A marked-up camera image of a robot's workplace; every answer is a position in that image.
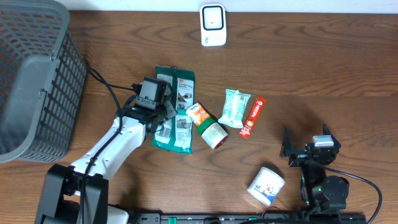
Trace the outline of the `small orange carton box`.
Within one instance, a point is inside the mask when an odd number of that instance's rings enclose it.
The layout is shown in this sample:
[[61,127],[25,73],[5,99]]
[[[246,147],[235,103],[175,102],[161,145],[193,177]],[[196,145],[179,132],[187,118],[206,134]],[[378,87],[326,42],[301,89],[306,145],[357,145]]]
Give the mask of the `small orange carton box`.
[[199,103],[195,103],[186,110],[186,114],[192,119],[192,121],[197,125],[201,125],[205,120],[210,117],[210,114],[206,109]]

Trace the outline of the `white blue labelled jar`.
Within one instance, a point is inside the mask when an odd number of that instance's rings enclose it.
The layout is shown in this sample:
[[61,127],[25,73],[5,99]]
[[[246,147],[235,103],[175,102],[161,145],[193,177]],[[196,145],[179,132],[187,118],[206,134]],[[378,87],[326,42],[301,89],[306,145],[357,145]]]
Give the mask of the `white blue labelled jar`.
[[270,206],[284,185],[285,180],[281,176],[262,167],[248,187],[248,192],[264,205]]

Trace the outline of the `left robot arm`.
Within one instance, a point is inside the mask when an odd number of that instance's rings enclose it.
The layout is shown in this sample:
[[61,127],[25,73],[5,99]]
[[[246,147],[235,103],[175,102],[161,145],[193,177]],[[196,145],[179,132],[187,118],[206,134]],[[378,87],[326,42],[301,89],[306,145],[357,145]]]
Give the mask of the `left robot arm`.
[[131,212],[108,203],[109,181],[149,134],[177,114],[169,82],[145,77],[132,90],[108,132],[84,156],[48,170],[36,224],[131,222]]

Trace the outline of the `teal white snack packet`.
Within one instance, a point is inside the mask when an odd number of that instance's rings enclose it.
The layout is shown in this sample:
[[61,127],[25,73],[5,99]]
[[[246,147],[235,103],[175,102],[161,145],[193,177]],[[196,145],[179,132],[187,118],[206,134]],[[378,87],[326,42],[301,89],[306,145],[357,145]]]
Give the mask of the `teal white snack packet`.
[[251,95],[239,90],[226,89],[223,112],[218,122],[231,128],[243,127],[243,116]]

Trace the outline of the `red coffee stick sachet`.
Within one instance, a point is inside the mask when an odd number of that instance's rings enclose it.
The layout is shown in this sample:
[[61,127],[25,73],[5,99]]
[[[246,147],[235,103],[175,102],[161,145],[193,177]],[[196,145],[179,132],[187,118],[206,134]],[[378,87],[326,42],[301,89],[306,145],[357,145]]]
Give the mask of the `red coffee stick sachet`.
[[251,108],[249,115],[246,118],[243,128],[240,130],[239,135],[244,139],[249,139],[252,129],[264,107],[267,100],[263,97],[257,96]]

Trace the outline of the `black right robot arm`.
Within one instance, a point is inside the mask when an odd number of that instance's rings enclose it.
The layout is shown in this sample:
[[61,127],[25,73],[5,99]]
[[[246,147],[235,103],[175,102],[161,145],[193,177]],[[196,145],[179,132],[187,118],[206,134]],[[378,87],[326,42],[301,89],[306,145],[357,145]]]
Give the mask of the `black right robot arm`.
[[280,157],[289,159],[289,167],[301,168],[302,198],[313,213],[339,212],[346,208],[349,182],[343,177],[326,175],[326,166],[336,159],[340,147],[327,125],[323,126],[323,134],[312,137],[312,142],[302,150],[293,148],[289,129],[284,129]]

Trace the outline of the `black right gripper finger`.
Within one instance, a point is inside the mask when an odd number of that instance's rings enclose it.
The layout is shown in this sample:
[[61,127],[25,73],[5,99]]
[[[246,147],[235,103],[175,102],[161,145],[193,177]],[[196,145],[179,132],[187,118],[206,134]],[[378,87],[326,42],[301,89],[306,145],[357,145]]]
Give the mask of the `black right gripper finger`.
[[329,135],[329,136],[332,135],[331,131],[329,130],[326,124],[323,125],[323,135]]
[[288,127],[284,128],[284,138],[280,150],[280,157],[289,157],[293,154],[293,147],[290,139]]

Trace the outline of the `green lid white jar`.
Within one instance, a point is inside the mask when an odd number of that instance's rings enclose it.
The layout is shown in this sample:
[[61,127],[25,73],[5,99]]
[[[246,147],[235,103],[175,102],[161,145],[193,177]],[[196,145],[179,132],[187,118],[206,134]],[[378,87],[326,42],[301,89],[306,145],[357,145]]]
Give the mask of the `green lid white jar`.
[[212,149],[220,147],[228,138],[228,133],[212,117],[197,127],[197,133]]

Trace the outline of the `white red package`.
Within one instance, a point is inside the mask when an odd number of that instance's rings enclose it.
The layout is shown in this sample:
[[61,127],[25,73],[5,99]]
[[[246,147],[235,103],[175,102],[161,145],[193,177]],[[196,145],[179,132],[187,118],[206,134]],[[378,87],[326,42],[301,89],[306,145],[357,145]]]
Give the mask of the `white red package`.
[[195,73],[157,65],[155,77],[170,83],[171,102],[177,114],[157,128],[151,145],[170,152],[190,154],[193,123],[186,110],[193,105],[195,99]]

